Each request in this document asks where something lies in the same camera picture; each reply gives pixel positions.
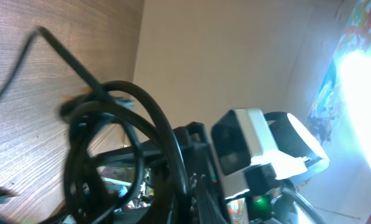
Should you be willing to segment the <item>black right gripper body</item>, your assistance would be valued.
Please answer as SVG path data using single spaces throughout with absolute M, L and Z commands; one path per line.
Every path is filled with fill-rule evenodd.
M 119 214 L 114 207 L 90 217 L 90 223 L 229 223 L 223 189 L 214 163 L 204 125 L 190 123 L 175 128 L 181 172 L 167 166 L 163 150 L 152 140 L 104 152 L 94 157 L 98 165 L 136 166 L 135 183 L 140 184 L 143 169 L 152 171 L 155 196 L 148 208 Z

